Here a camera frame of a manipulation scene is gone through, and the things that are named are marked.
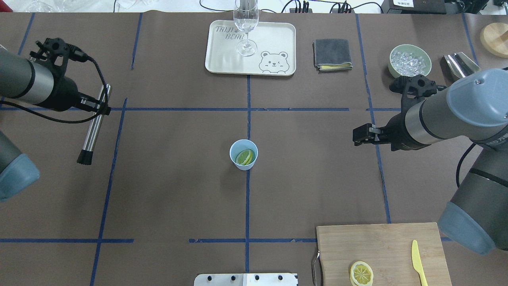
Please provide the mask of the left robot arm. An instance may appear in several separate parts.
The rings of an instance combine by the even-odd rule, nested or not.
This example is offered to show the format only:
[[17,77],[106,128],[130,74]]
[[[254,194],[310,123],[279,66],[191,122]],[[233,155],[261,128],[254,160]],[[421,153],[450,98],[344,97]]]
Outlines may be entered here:
[[95,154],[93,165],[76,162],[87,129],[88,123],[60,124],[21,110],[2,110],[1,130],[31,159],[40,179],[2,201],[1,209],[54,201],[72,206],[102,201],[108,188],[109,156]]

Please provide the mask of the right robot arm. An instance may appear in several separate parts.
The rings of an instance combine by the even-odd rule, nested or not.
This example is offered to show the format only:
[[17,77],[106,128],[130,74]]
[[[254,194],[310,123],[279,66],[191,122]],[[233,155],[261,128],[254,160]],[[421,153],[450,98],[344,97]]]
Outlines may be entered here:
[[457,190],[438,220],[447,237],[480,255],[508,248],[507,69],[487,69],[449,87],[419,74],[389,86],[401,111],[383,127],[366,123],[354,145],[389,144],[412,151],[465,136],[471,141],[456,169]]

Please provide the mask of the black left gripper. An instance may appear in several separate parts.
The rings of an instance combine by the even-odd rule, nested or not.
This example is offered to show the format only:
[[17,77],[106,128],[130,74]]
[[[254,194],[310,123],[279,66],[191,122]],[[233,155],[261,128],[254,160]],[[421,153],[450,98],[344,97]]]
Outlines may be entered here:
[[107,93],[100,92],[97,98],[78,91],[76,83],[62,74],[58,69],[52,70],[54,79],[51,93],[51,109],[64,112],[75,107],[86,112],[95,112],[97,115],[108,116],[111,107],[107,105]]

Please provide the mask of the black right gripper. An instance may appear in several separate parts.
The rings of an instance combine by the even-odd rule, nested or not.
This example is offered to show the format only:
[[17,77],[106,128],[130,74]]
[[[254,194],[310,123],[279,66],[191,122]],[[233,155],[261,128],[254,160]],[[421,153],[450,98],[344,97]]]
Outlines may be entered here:
[[390,144],[391,151],[412,151],[428,147],[413,139],[406,126],[405,114],[397,114],[382,128],[377,128],[374,124],[364,124],[354,128],[352,132],[354,146],[372,144]]

